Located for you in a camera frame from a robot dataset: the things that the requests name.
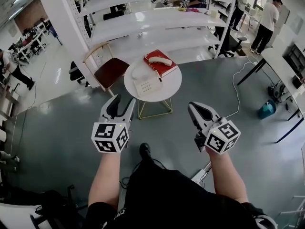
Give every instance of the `black shoe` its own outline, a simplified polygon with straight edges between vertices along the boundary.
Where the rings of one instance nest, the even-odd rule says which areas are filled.
[[[33,82],[32,85],[28,86],[29,91],[33,88],[34,84],[35,84],[35,82]]]
[[[151,148],[147,143],[142,143],[140,145],[140,155],[142,159],[151,159]]]

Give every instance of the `gray floor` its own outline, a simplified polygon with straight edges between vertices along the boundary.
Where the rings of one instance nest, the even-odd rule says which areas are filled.
[[[129,176],[140,161],[138,146],[142,142],[150,144],[152,156],[168,169],[178,169],[192,177],[203,168],[209,158],[206,153],[200,154],[195,145],[196,128],[189,118],[187,105],[190,101],[202,102],[215,108],[222,116],[235,112],[238,102],[232,75],[245,62],[247,58],[241,57],[180,65],[183,81],[172,97],[173,114],[134,119],[130,146],[122,152],[121,178]],[[235,77],[235,82],[251,68],[252,65],[248,64]],[[264,70],[274,81],[278,80],[268,66]],[[285,221],[285,218],[277,216],[278,213],[296,206],[291,202],[293,195],[304,194],[301,146],[305,140],[305,126],[300,125],[281,143],[274,143],[298,119],[296,116],[286,121],[290,113],[285,110],[284,104],[278,105],[273,116],[258,119],[256,111],[269,99],[266,91],[269,85],[270,80],[260,71],[237,87],[240,111],[229,119],[242,135],[230,155],[244,179],[250,201],[277,221]],[[131,97],[124,88],[123,80],[112,91],[122,94],[123,103]],[[11,183],[36,192],[55,189],[63,194],[66,194],[68,185],[74,184],[76,196],[86,200],[101,158],[91,141],[92,127],[109,97],[98,89],[80,89],[30,109],[19,145],[25,116],[24,112],[21,113],[16,123],[12,153],[17,153],[22,163],[19,173],[10,175]],[[156,104],[147,107],[147,113],[151,109],[162,108]],[[7,123],[5,148],[8,152],[14,120]],[[214,190],[212,172],[205,180],[205,188]]]

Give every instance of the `red book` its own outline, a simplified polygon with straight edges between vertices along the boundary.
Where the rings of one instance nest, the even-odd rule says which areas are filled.
[[[159,75],[161,77],[166,76],[167,74],[169,74],[170,72],[174,71],[177,67],[177,64],[175,62],[173,62],[172,60],[172,65],[171,66],[167,66],[163,63],[160,62],[155,62],[155,63],[149,63],[148,60],[152,57],[158,57],[158,58],[165,58],[165,59],[169,59],[171,60],[169,57],[167,57],[163,52],[161,52],[160,50],[155,50],[153,52],[150,52],[149,54],[147,54],[144,57],[144,61],[154,70],[157,71],[159,73]]]

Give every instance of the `brown chair seat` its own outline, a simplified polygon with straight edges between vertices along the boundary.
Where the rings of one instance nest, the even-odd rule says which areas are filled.
[[[109,88],[125,74],[128,67],[128,63],[117,58],[112,58],[103,64],[94,73],[94,76],[103,87]]]

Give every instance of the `gold table leg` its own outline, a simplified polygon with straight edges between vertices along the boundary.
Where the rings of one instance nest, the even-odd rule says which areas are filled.
[[[149,116],[144,116],[143,117],[142,113],[143,113],[143,109],[144,109],[144,106],[145,106],[146,102],[144,102],[143,105],[140,108],[140,101],[138,99],[137,101],[138,101],[138,118],[139,118],[139,120],[145,119],[145,118],[150,118],[150,117],[155,117],[155,116],[160,116],[160,115],[171,114],[173,112],[173,105],[172,105],[171,98],[169,98],[169,100],[170,100],[170,104],[168,104],[165,100],[162,101],[164,103],[164,105],[169,109],[169,112],[162,113],[162,114],[149,115]]]

